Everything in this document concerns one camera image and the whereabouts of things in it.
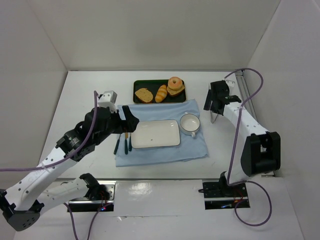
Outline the metal tongs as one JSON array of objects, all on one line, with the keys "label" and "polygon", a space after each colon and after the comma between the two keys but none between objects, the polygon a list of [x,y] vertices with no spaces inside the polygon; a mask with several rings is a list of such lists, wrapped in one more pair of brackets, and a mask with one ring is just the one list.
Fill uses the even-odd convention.
[{"label": "metal tongs", "polygon": [[218,113],[215,113],[215,112],[213,112],[213,111],[210,111],[210,122],[211,122],[212,124],[214,124],[215,121],[217,120],[218,116],[219,116]]}]

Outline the pink glazed donut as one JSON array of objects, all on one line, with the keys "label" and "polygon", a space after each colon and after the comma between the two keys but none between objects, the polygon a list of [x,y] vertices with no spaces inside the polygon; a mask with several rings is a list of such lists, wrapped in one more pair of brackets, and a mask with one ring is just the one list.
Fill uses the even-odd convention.
[{"label": "pink glazed donut", "polygon": [[169,89],[177,91],[183,86],[183,81],[179,77],[173,76],[168,80],[167,86]]}]

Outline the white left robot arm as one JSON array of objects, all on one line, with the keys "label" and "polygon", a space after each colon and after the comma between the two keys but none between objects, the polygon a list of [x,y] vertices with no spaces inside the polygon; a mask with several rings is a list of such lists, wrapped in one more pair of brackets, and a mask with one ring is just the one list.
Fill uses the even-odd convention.
[{"label": "white left robot arm", "polygon": [[139,123],[129,106],[115,107],[117,94],[93,93],[94,107],[84,120],[67,131],[50,154],[36,167],[2,168],[1,172],[27,172],[15,185],[0,191],[0,209],[7,223],[17,232],[31,227],[41,215],[76,198],[96,199],[107,189],[90,173],[55,188],[49,186],[66,170],[74,167],[112,134],[133,133]]}]

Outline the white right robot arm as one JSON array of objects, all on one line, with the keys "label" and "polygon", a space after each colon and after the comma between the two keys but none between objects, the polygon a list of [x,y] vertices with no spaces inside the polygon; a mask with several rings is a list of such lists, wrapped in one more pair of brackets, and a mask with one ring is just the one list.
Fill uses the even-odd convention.
[{"label": "white right robot arm", "polygon": [[231,95],[227,81],[214,81],[204,110],[223,116],[235,126],[235,136],[228,170],[221,174],[226,184],[234,186],[250,178],[277,171],[281,167],[281,137],[260,125],[246,110],[237,95]]}]

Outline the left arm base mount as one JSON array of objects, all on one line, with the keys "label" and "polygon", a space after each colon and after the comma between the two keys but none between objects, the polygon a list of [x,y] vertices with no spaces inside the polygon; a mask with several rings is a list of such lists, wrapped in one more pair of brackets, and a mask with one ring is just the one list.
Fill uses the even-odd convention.
[{"label": "left arm base mount", "polygon": [[99,187],[84,197],[78,197],[68,202],[68,206],[73,213],[93,213],[100,208],[101,212],[114,211],[116,182],[99,180],[98,183]]}]

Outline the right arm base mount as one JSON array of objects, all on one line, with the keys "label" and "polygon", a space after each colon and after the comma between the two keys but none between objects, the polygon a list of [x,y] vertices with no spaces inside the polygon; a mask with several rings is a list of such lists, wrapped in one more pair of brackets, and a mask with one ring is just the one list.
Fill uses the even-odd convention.
[{"label": "right arm base mount", "polygon": [[218,181],[203,181],[198,190],[204,198],[206,210],[250,208],[246,185],[224,186]]}]

